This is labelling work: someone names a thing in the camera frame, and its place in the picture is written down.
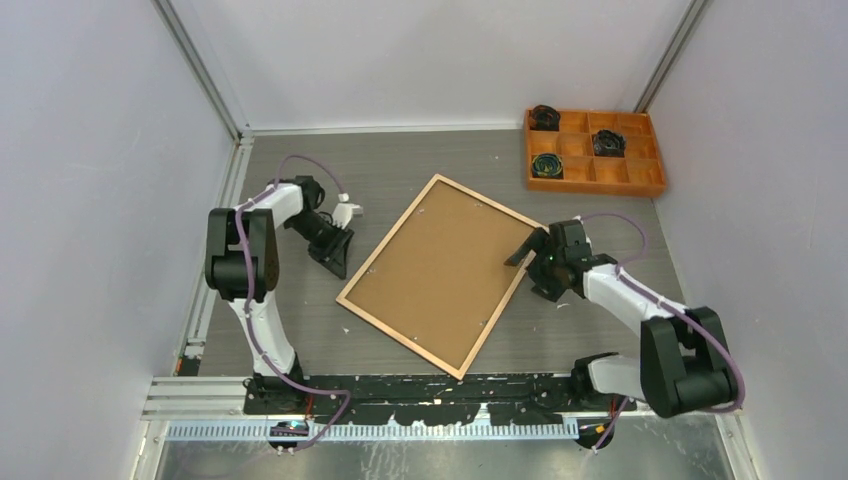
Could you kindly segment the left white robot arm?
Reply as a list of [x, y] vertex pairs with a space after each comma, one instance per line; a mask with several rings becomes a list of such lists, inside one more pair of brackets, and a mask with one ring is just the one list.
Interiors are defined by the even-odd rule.
[[237, 315], [253, 361], [252, 385], [280, 412], [293, 414], [315, 390], [303, 383], [296, 351], [277, 305], [280, 278], [276, 233], [291, 229], [307, 243], [310, 259], [344, 279], [354, 236], [350, 223], [360, 205], [340, 193], [332, 212], [321, 205], [325, 190], [309, 175], [268, 183], [256, 196], [210, 211], [204, 277]]

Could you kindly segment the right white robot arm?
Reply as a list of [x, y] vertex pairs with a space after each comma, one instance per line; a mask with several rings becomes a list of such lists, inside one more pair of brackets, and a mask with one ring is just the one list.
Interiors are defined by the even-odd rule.
[[596, 410], [610, 395], [642, 401], [662, 418], [743, 405], [745, 382], [718, 313], [672, 301], [595, 252], [583, 218], [535, 228], [504, 263], [523, 265], [537, 296], [554, 302], [571, 291], [637, 336], [635, 358], [609, 352], [575, 362], [570, 392], [580, 408]]

